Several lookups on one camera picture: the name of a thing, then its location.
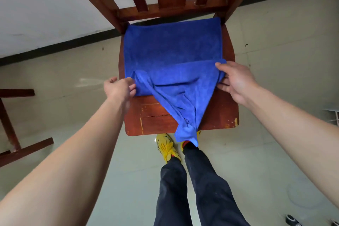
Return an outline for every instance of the hand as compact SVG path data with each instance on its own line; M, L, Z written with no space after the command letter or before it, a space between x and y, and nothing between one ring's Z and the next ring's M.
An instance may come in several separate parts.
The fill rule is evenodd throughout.
M117 77L112 77L104 82L104 90L107 99L121 103L124 113L127 113L129 100L137 92L134 80L130 77L118 81Z
M230 93L235 102L248 107L249 92L259 86L249 68L233 61L215 63L215 66L226 73L218 83L218 89Z

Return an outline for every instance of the blue towel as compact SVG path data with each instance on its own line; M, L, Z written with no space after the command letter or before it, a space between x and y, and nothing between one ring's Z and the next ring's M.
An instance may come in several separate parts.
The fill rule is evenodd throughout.
M129 26L124 37L125 76L137 95L154 95L178 122L178 142L198 146L197 128L224 73L219 18Z

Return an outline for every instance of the person's left arm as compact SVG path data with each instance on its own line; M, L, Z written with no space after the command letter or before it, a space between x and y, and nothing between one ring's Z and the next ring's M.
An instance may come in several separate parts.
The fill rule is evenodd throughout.
M0 225L86 225L136 93L131 78L104 83L106 101L0 202Z

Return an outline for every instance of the floor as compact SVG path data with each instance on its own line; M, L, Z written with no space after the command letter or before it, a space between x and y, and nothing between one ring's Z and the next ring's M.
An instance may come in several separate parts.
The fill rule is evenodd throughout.
M339 97L339 0L269 0L239 7L227 22L236 61L292 104L329 120L322 109ZM104 101L104 79L118 74L120 38L0 67L0 88L34 88L35 97L5 106L22 146L53 137L55 144L0 169L0 198L76 132ZM306 178L257 119L239 108L234 129L201 133L200 148L226 179L252 226L304 226L339 221L339 211ZM164 165L154 135L121 130L88 225L152 225ZM8 148L0 132L0 152ZM188 199L200 225L192 183Z

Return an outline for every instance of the yellow shoelace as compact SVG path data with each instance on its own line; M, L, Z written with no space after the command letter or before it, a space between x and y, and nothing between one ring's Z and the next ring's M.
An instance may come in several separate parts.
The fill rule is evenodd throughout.
M164 160L167 161L170 159L172 155L176 155L175 151L173 150L173 142L170 142L169 144L161 143L160 145L160 151L164 157Z

